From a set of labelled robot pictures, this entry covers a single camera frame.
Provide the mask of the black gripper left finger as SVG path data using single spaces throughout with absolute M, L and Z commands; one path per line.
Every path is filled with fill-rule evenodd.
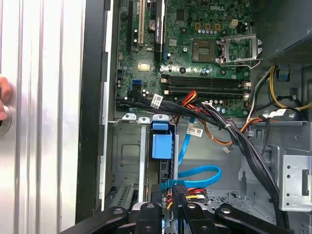
M 131 211 L 113 206 L 62 231 L 63 234 L 160 234 L 162 191 L 151 188 L 151 200 L 136 203 Z

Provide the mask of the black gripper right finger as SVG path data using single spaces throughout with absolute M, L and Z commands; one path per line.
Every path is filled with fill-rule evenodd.
M 178 212 L 178 233 L 185 233 L 188 225 L 193 234 L 292 234 L 256 216 L 223 203 L 214 213 L 198 202 L 189 202 L 186 187 L 174 185 L 174 203 Z

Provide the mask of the person's bare hand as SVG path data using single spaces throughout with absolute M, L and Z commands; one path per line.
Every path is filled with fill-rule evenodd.
M 7 77 L 0 75 L 0 120 L 7 119 L 6 107 L 10 105 L 12 87 Z

